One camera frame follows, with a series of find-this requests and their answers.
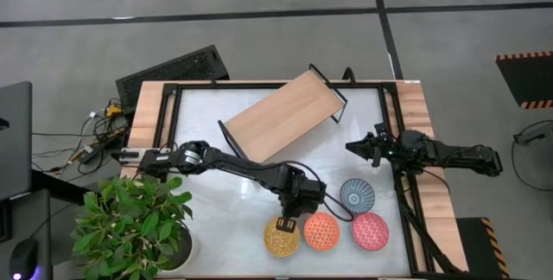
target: patterned bowl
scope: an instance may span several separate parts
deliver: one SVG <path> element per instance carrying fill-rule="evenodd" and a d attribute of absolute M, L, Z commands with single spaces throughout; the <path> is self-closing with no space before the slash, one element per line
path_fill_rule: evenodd
<path fill-rule="evenodd" d="M 340 227 L 334 216 L 315 213 L 305 222 L 303 237 L 317 251 L 332 250 L 340 240 Z"/>
<path fill-rule="evenodd" d="M 366 181 L 351 179 L 340 188 L 340 200 L 353 213 L 365 213 L 374 205 L 374 190 Z"/>
<path fill-rule="evenodd" d="M 363 213 L 353 221 L 353 239 L 365 250 L 382 249 L 389 237 L 386 222 L 375 213 Z"/>
<path fill-rule="evenodd" d="M 264 230 L 264 243 L 267 250 L 276 257 L 292 255 L 300 246 L 300 230 L 296 227 L 294 232 L 281 232 L 277 229 L 278 217 L 272 219 Z"/>

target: potted plant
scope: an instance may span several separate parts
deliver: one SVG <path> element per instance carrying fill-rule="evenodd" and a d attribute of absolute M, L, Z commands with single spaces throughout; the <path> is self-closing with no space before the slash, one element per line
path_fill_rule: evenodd
<path fill-rule="evenodd" d="M 197 241 L 184 224 L 192 210 L 189 192 L 172 195 L 182 178 L 160 182 L 152 176 L 99 183 L 101 194 L 85 194 L 72 232 L 73 256 L 86 279 L 152 279 L 193 258 Z"/>

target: orange bowl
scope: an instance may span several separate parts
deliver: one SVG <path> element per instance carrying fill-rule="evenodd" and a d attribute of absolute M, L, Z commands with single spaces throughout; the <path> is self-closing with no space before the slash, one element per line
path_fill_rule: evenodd
<path fill-rule="evenodd" d="M 305 222 L 303 237 L 317 251 L 332 250 L 340 240 L 336 218 L 327 213 L 315 213 Z"/>

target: white table surface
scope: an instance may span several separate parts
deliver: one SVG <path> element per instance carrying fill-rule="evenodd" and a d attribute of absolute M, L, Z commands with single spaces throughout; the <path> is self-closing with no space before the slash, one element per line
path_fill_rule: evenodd
<path fill-rule="evenodd" d="M 213 147 L 232 153 L 217 121 L 227 121 L 273 91 L 184 90 L 175 141 L 180 145 L 205 140 Z M 327 184 L 327 192 L 337 199 L 345 181 L 351 178 L 368 181 L 376 195 L 370 212 L 380 215 L 388 225 L 388 244 L 380 251 L 365 251 L 353 241 L 352 223 L 339 221 L 340 242 L 333 250 L 315 251 L 302 236 L 294 254 L 287 258 L 274 257 L 264 246 L 263 234 L 267 222 L 282 211 L 277 196 L 254 181 L 209 170 L 183 177 L 182 186 L 174 191 L 174 194 L 189 191 L 193 195 L 188 205 L 194 211 L 194 220 L 187 223 L 200 241 L 200 253 L 186 266 L 161 276 L 406 277 L 410 274 L 390 164 L 383 159 L 381 166 L 374 169 L 370 162 L 345 149 L 345 143 L 360 140 L 383 121 L 377 90 L 340 91 L 349 103 L 339 124 L 332 119 L 325 120 L 268 162 L 296 160 L 307 164 Z M 306 175 L 313 178 L 308 171 Z M 346 217 L 340 207 L 327 200 L 330 207 Z M 328 213 L 323 205 L 318 211 Z M 301 232 L 309 216 L 305 214 L 298 220 Z"/>

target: black floor stripe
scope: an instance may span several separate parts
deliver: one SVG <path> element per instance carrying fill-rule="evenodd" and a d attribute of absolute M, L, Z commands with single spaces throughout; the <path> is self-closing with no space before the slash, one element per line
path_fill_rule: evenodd
<path fill-rule="evenodd" d="M 553 2 L 543 3 L 498 3 L 498 4 L 465 4 L 423 7 L 386 8 L 386 13 L 427 13 L 427 12 L 463 12 L 463 11 L 497 11 L 553 8 Z"/>
<path fill-rule="evenodd" d="M 0 28 L 129 24 L 129 23 L 142 23 L 142 22 L 238 20 L 238 19 L 255 19 L 255 18 L 272 18 L 272 17 L 295 17 L 295 16 L 355 16 L 355 15 L 366 15 L 366 14 L 376 14 L 376 13 L 378 13 L 376 8 L 271 10 L 271 11 L 255 11 L 255 12 L 207 13 L 207 14 L 195 14 L 195 15 L 174 15 L 174 16 L 137 16 L 137 17 L 77 19 L 77 20 L 15 21 L 15 22 L 0 22 Z"/>
<path fill-rule="evenodd" d="M 382 26 L 382 31 L 384 33 L 384 40 L 386 43 L 386 49 L 390 55 L 391 60 L 391 69 L 394 73 L 394 78 L 396 80 L 402 80 L 404 74 L 401 71 L 401 66 L 399 65 L 399 58 L 397 56 L 396 43 L 394 43 L 394 37 L 391 34 L 390 22 L 388 22 L 388 16 L 386 15 L 384 0 L 376 0 L 378 17 L 380 17 L 380 25 Z"/>

